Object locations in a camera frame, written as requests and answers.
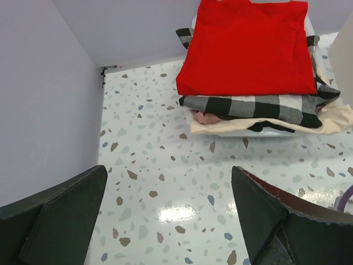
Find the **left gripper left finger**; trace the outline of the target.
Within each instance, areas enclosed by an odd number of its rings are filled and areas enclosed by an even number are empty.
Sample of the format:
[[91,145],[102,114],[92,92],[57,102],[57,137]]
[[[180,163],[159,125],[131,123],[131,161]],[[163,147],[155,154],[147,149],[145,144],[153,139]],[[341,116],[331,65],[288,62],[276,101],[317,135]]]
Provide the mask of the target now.
[[1,207],[1,264],[84,264],[107,178],[97,165]]

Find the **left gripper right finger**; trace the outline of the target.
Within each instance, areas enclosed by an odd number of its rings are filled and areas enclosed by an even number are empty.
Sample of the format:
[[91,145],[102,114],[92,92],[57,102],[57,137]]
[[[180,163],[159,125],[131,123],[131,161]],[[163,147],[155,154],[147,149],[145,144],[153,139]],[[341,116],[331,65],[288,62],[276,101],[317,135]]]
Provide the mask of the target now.
[[352,215],[308,202],[245,169],[232,190],[251,264],[352,264]]

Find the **white drawer cabinet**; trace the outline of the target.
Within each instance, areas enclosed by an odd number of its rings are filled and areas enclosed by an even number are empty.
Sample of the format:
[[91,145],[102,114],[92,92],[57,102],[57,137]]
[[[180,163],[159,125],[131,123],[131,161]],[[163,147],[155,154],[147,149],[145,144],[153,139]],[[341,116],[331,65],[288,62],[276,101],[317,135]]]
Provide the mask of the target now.
[[329,48],[328,55],[342,100],[352,106],[352,13]]

